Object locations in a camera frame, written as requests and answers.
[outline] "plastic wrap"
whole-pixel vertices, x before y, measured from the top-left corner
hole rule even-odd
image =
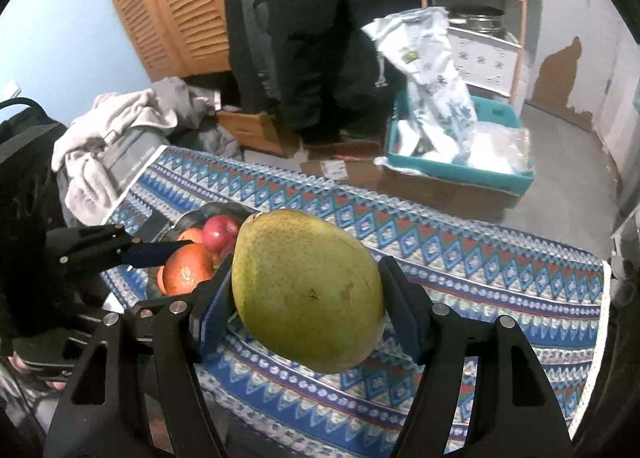
[[[467,130],[466,165],[504,174],[530,171],[530,137],[526,128],[475,122]]]

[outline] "white plastic bag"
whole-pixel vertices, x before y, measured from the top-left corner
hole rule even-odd
[[[504,174],[530,171],[530,136],[526,128],[475,122],[467,130],[469,167]]]
[[[409,116],[444,160],[466,151],[466,130],[476,110],[451,59],[447,11],[419,8],[376,19],[363,27],[376,49],[407,76]],[[459,147],[453,152],[450,137]]]

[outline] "blue patterned tablecloth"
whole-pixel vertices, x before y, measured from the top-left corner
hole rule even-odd
[[[184,213],[211,201],[238,202],[255,211],[307,211],[356,236],[375,258],[395,256],[411,282],[460,315],[488,322],[511,315],[575,432],[606,340],[609,273],[595,256],[324,178],[173,147],[159,150],[107,222],[158,239]],[[121,266],[104,279],[125,307],[146,298],[144,270]],[[390,325],[362,364],[323,375],[268,351],[236,317],[198,376],[219,405],[288,449],[308,456],[385,458],[421,369],[402,353]],[[476,360],[467,359],[447,451],[465,441],[475,377]]]

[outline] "apple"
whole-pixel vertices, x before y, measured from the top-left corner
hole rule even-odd
[[[231,216],[212,216],[202,228],[202,243],[211,252],[219,254],[238,237],[240,227]]]
[[[162,270],[167,295],[190,294],[198,283],[211,279],[220,262],[204,245],[189,244],[176,250]]]
[[[233,240],[231,243],[225,246],[220,253],[218,254],[218,259],[222,262],[226,258],[227,254],[232,254],[236,250],[236,240]]]

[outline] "green pear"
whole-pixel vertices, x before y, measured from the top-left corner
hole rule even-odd
[[[356,238],[315,216],[280,209],[249,218],[238,233],[232,289],[258,341],[319,373],[353,368],[382,336],[376,262]]]

